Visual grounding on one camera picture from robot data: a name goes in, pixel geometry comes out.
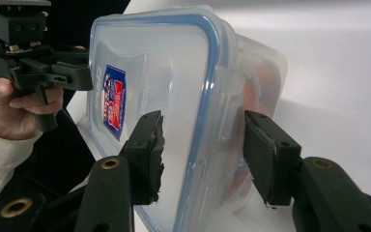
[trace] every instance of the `container label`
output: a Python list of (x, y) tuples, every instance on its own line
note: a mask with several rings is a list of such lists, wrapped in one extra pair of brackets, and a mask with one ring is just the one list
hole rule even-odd
[(103, 123), (120, 141), (126, 108), (126, 72), (106, 67), (103, 79)]

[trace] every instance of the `plastic food container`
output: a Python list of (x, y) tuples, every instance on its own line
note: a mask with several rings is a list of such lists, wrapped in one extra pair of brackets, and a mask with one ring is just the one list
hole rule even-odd
[(135, 207), (149, 230), (206, 231), (247, 203), (243, 111), (272, 116), (281, 54), (207, 7), (176, 8), (96, 19), (90, 68), (89, 131), (103, 156), (119, 154), (143, 114), (164, 117), (159, 201)]

